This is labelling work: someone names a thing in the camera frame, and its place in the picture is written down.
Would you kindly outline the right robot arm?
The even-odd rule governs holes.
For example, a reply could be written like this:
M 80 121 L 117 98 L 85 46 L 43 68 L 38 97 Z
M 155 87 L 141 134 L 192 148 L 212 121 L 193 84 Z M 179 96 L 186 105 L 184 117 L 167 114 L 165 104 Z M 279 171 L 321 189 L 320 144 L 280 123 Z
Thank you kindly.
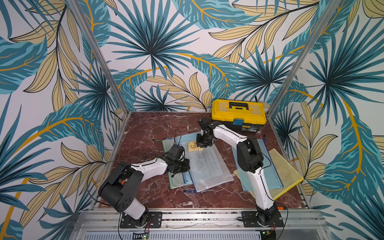
M 258 217 L 266 225 L 278 215 L 279 210 L 268 190 L 264 176 L 264 155 L 256 139 L 234 132 L 219 121 L 210 123 L 207 118 L 199 120 L 202 131 L 197 135 L 197 146 L 211 147 L 215 140 L 222 140 L 236 148 L 239 167 L 247 173 L 256 196 Z

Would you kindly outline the white blue-edged mesh document bag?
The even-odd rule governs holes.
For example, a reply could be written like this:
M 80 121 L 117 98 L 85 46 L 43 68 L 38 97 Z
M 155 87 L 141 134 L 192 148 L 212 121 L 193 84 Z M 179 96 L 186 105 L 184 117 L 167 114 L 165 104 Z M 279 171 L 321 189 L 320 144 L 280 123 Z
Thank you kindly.
M 205 192 L 234 180 L 215 145 L 193 152 L 189 152 L 188 143 L 182 143 L 182 146 L 190 160 L 190 175 L 196 192 Z

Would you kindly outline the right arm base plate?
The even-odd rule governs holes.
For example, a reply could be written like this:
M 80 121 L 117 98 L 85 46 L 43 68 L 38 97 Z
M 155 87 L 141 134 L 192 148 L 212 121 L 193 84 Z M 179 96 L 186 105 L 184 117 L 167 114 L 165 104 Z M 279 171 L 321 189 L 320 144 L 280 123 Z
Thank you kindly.
M 243 222 L 245 228 L 274 228 L 285 225 L 280 213 L 269 218 L 257 211 L 243 211 L 241 212 L 240 220 Z

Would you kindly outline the cream wiping cloth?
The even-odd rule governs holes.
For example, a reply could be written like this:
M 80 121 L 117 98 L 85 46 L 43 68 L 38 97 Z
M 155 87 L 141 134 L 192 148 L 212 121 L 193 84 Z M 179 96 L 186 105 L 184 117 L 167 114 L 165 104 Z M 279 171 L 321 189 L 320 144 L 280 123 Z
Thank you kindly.
M 198 147 L 196 141 L 189 142 L 188 148 L 189 148 L 189 152 L 202 151 L 203 150 L 203 148 Z

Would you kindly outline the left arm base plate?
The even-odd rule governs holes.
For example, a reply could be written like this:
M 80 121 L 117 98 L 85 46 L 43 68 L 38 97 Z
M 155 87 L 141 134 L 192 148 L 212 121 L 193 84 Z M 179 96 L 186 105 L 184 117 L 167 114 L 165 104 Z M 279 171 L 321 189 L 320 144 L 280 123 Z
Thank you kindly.
M 123 213 L 119 227 L 121 229 L 143 229 L 144 227 L 150 229 L 160 229 L 162 225 L 162 218 L 162 212 L 145 211 L 143 216 L 141 216 L 138 220 L 135 220 L 129 215 Z

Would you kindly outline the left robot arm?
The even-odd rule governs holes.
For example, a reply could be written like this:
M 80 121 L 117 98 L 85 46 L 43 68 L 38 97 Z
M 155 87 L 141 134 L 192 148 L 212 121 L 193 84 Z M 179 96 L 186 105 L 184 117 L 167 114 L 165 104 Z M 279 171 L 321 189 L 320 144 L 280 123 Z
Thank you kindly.
M 120 162 L 101 185 L 98 195 L 118 213 L 136 221 L 146 221 L 148 209 L 136 199 L 143 181 L 166 173 L 185 173 L 190 170 L 190 160 L 156 158 L 140 164 Z

